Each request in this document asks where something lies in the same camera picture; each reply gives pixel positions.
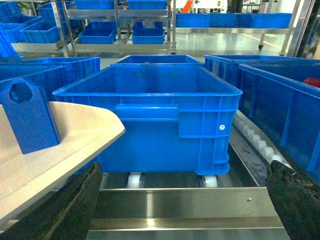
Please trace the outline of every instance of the metal pole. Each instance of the metal pole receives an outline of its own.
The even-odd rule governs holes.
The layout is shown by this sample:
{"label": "metal pole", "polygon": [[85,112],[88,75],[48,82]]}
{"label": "metal pole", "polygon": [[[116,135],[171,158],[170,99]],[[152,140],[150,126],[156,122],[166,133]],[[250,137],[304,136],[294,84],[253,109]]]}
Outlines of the metal pole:
{"label": "metal pole", "polygon": [[177,15],[177,10],[176,10],[176,0],[173,0],[173,11],[172,11],[172,48],[171,48],[171,53],[176,54],[177,49],[176,49],[176,15]]}
{"label": "metal pole", "polygon": [[116,23],[117,33],[118,33],[118,42],[119,42],[119,45],[121,45],[122,39],[121,39],[121,26],[119,21],[119,12],[118,12],[118,0],[113,0],[113,2],[114,2],[114,12],[115,12],[115,23]]}
{"label": "metal pole", "polygon": [[52,5],[52,9],[53,9],[55,23],[56,23],[56,26],[59,31],[60,40],[62,42],[63,55],[65,57],[69,57],[70,55],[69,55],[69,51],[68,51],[68,41],[67,41],[67,37],[65,36],[64,31],[63,31],[62,18],[61,18],[60,11],[58,9],[58,0],[51,0],[51,5]]}
{"label": "metal pole", "polygon": [[[266,14],[269,14],[271,12],[271,7],[272,7],[273,3],[274,3],[274,0],[269,1],[268,8],[266,9]],[[260,51],[262,50],[262,48],[264,46],[264,40],[265,40],[265,34],[262,34],[261,38],[260,38],[260,43],[259,43],[259,50]]]}
{"label": "metal pole", "polygon": [[34,2],[30,2],[30,8],[31,8],[31,12],[32,12],[33,16],[37,16],[37,11],[36,11]]}
{"label": "metal pole", "polygon": [[168,13],[166,19],[166,45],[167,45],[167,54],[170,53],[171,50],[171,0],[167,0],[168,2]]}
{"label": "metal pole", "polygon": [[63,14],[65,16],[65,23],[66,23],[66,28],[68,29],[68,34],[69,34],[69,39],[71,41],[71,49],[73,56],[77,56],[77,53],[75,51],[75,41],[74,41],[74,36],[72,34],[71,26],[70,26],[70,21],[69,17],[67,14],[67,5],[66,5],[66,0],[62,0],[62,9],[63,9]]}
{"label": "metal pole", "polygon": [[300,2],[301,2],[301,0],[295,1],[295,5],[293,8],[292,17],[291,17],[291,21],[290,21],[290,25],[289,25],[289,32],[285,35],[285,38],[284,38],[284,41],[282,44],[282,49],[281,49],[281,52],[279,53],[280,56],[286,55],[286,49],[287,49],[287,46],[289,43],[291,32],[294,29],[294,24],[295,24],[295,20],[296,20],[297,14],[298,14]]}

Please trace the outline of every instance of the blue bin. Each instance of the blue bin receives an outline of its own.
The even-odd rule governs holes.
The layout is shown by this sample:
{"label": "blue bin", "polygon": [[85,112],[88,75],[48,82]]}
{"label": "blue bin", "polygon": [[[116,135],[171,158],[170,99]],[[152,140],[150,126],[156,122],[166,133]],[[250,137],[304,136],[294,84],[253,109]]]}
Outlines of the blue bin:
{"label": "blue bin", "polygon": [[[65,3],[66,3],[67,9],[75,6],[75,3],[72,1],[66,1]],[[60,11],[62,21],[65,22],[66,17],[64,15],[62,2],[58,1],[57,7]],[[38,7],[37,10],[39,11],[40,16],[44,22],[54,22],[55,21],[54,10],[52,8],[51,2],[49,2],[43,6]]]}
{"label": "blue bin", "polygon": [[178,13],[176,15],[177,28],[208,28],[210,14],[207,13]]}
{"label": "blue bin", "polygon": [[195,65],[199,67],[204,66],[202,62],[189,55],[130,55],[121,58],[114,64],[168,64],[185,66]]}
{"label": "blue bin", "polygon": [[8,34],[0,27],[0,58],[19,57],[12,47]]}
{"label": "blue bin", "polygon": [[320,63],[320,60],[268,55],[204,55],[205,68],[223,80],[239,88],[241,84],[239,64]]}
{"label": "blue bin", "polygon": [[10,18],[3,23],[6,24],[24,24],[25,27],[36,24],[38,22],[41,22],[41,17],[40,16],[16,16],[13,18]]}
{"label": "blue bin", "polygon": [[28,66],[65,67],[67,84],[71,84],[100,71],[100,57],[48,57],[24,60],[20,61],[19,64]]}
{"label": "blue bin", "polygon": [[43,87],[49,101],[54,101],[52,95],[67,84],[65,67],[21,65],[15,63],[0,64],[0,91],[15,79],[32,81]]}
{"label": "blue bin", "polygon": [[132,34],[133,44],[164,44],[163,28],[136,28]]}
{"label": "blue bin", "polygon": [[0,23],[0,28],[7,33],[10,43],[20,43],[25,41],[24,34],[20,32],[24,27],[25,25],[23,23]]}
{"label": "blue bin", "polygon": [[76,8],[86,9],[115,9],[113,0],[75,0]]}
{"label": "blue bin", "polygon": [[115,64],[53,94],[121,119],[126,133],[95,159],[103,172],[221,175],[241,93],[196,65]]}
{"label": "blue bin", "polygon": [[86,27],[79,38],[82,44],[113,44],[116,41],[116,29]]}
{"label": "blue bin", "polygon": [[239,65],[239,109],[320,182],[320,64]]}
{"label": "blue bin", "polygon": [[235,28],[238,15],[238,13],[211,13],[209,26],[214,28]]}
{"label": "blue bin", "polygon": [[54,44],[60,40],[56,23],[38,22],[20,30],[28,44]]}
{"label": "blue bin", "polygon": [[0,20],[5,21],[8,18],[20,15],[21,10],[15,1],[0,1]]}
{"label": "blue bin", "polygon": [[92,21],[86,28],[93,29],[116,29],[117,23],[115,21]]}
{"label": "blue bin", "polygon": [[291,17],[291,13],[242,13],[238,26],[253,29],[287,29]]}
{"label": "blue bin", "polygon": [[[162,29],[163,28],[163,24],[161,21],[156,21],[154,22],[154,27],[156,29]],[[136,29],[143,29],[144,28],[144,24],[142,21],[136,21],[134,24],[133,24],[133,27],[132,27],[132,30],[136,30]]]}
{"label": "blue bin", "polygon": [[23,56],[8,56],[8,57],[5,57],[5,56],[0,56],[0,63],[8,63],[8,62],[21,62],[22,60],[24,59]]}
{"label": "blue bin", "polygon": [[128,9],[166,9],[167,0],[127,0]]}

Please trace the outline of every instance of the stainless steel panel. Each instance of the stainless steel panel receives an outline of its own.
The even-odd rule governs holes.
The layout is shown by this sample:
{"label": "stainless steel panel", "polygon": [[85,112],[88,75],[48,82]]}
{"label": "stainless steel panel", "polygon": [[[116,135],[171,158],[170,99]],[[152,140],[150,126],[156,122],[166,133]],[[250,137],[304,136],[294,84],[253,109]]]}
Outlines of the stainless steel panel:
{"label": "stainless steel panel", "polygon": [[[129,10],[129,9],[119,9],[119,17],[167,17],[167,10]],[[78,10],[70,9],[67,10],[67,16],[70,19],[98,19],[98,18],[107,18],[114,17],[115,10],[104,10],[104,9],[95,9],[95,10]]]}
{"label": "stainless steel panel", "polygon": [[101,189],[94,219],[276,217],[266,187]]}
{"label": "stainless steel panel", "polygon": [[299,51],[299,47],[302,43],[306,28],[308,26],[308,21],[312,13],[312,9],[316,3],[316,0],[304,0],[302,5],[301,13],[293,32],[290,47],[287,53],[288,57],[296,57]]}
{"label": "stainless steel panel", "polygon": [[175,31],[179,34],[287,34],[289,29],[271,29],[271,28],[188,28],[177,27]]}
{"label": "stainless steel panel", "polygon": [[57,52],[62,48],[63,42],[58,41],[57,43],[11,43],[14,50],[17,52],[41,52],[41,53],[51,53]]}
{"label": "stainless steel panel", "polygon": [[91,231],[154,231],[209,229],[283,229],[277,216],[220,218],[109,218],[93,219]]}

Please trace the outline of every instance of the white wall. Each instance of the white wall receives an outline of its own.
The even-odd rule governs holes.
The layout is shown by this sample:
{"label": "white wall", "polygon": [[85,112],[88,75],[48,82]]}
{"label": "white wall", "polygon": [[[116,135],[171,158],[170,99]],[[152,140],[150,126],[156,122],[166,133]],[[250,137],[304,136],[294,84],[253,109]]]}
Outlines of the white wall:
{"label": "white wall", "polygon": [[[299,10],[297,16],[299,17],[301,13],[302,6],[305,0],[300,1]],[[278,2],[274,2],[272,4],[271,13],[292,13],[295,7],[296,1],[295,0],[278,0]],[[298,17],[294,21],[294,27],[297,26]]]}

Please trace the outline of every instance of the crate rim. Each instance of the crate rim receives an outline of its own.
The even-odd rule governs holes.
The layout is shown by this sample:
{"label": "crate rim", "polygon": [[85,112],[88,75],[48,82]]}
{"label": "crate rim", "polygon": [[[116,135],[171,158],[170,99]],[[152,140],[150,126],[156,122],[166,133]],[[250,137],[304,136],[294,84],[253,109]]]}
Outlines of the crate rim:
{"label": "crate rim", "polygon": [[[91,75],[91,76],[87,76],[83,79],[80,79],[78,81],[75,81],[71,84],[68,84],[66,86],[63,86],[57,90],[55,90],[52,94],[53,95],[57,95],[57,96],[69,96],[69,95],[73,95],[73,96],[119,96],[119,97],[191,97],[191,96],[199,96],[199,97],[214,97],[214,96],[219,96],[219,97],[230,97],[230,96],[241,96],[243,94],[243,92],[236,88],[235,86],[231,85],[230,83],[226,82],[225,80],[223,80],[222,78],[212,74],[211,72],[209,72],[207,69],[205,69],[204,67],[200,67],[200,66],[194,66],[195,68],[200,68],[202,71],[204,71],[205,73],[211,75],[212,77],[214,77],[217,81],[220,81],[222,83],[224,83],[230,90],[232,90],[233,92],[225,92],[225,93],[214,93],[214,92],[179,92],[179,93],[174,93],[174,92],[170,92],[170,93],[113,93],[113,92],[66,92],[64,93],[64,91],[67,91],[70,88],[73,88],[75,85],[82,83],[82,82],[86,82],[88,81],[90,78],[92,78],[93,76],[96,76],[98,74],[102,74],[105,71],[108,71],[110,68],[117,68],[120,67],[121,64],[118,65],[111,65],[99,72],[96,72],[95,74]],[[141,64],[139,63],[131,63],[130,66],[126,65],[126,67],[138,67],[141,66]],[[159,66],[165,66],[167,67],[168,64],[167,63],[157,63],[156,65],[157,67]]]}
{"label": "crate rim", "polygon": [[[316,63],[309,63],[309,64],[306,63],[305,65],[315,65],[315,64]],[[294,64],[294,63],[291,64],[291,65],[301,66],[301,64]],[[305,84],[303,82],[291,79],[291,78],[286,77],[286,76],[281,76],[281,75],[275,74],[273,72],[269,72],[269,71],[257,68],[259,66],[263,66],[263,64],[254,64],[254,65],[239,64],[238,69],[245,70],[247,72],[256,74],[256,75],[258,75],[260,77],[268,78],[269,80],[271,80],[273,82],[276,82],[278,84],[284,85],[284,86],[286,86],[288,88],[291,88],[291,89],[293,89],[295,91],[298,91],[298,92],[301,92],[303,94],[306,94],[306,95],[312,96],[314,98],[320,99],[320,88],[312,86],[312,85],[309,85],[309,84]],[[291,84],[296,84],[298,88],[291,86]]]}
{"label": "crate rim", "polygon": [[167,64],[167,65],[169,65],[169,64],[174,64],[174,65],[177,65],[177,64],[186,64],[186,65],[189,65],[189,64],[192,64],[192,65],[194,65],[194,64],[204,64],[203,62],[201,62],[201,61],[199,61],[198,59],[196,59],[195,57],[193,57],[193,56],[191,56],[191,55],[187,55],[187,54],[174,54],[174,55],[172,55],[172,54],[157,54],[157,55],[154,55],[154,54],[150,54],[150,55],[144,55],[144,54],[137,54],[137,55],[128,55],[128,56],[124,56],[123,58],[120,58],[117,62],[115,62],[115,63],[112,63],[111,64],[111,66],[113,66],[113,65],[115,65],[115,64],[145,64],[145,63],[128,63],[128,62],[120,62],[120,61],[123,61],[123,60],[126,60],[127,58],[130,58],[131,56],[166,56],[166,57],[168,57],[168,56],[185,56],[185,57],[188,57],[188,58],[191,58],[192,60],[194,60],[194,61],[196,61],[196,62],[194,62],[194,63],[187,63],[187,62],[181,62],[181,63],[165,63],[165,62],[161,62],[161,63],[148,63],[149,65],[160,65],[160,64]]}

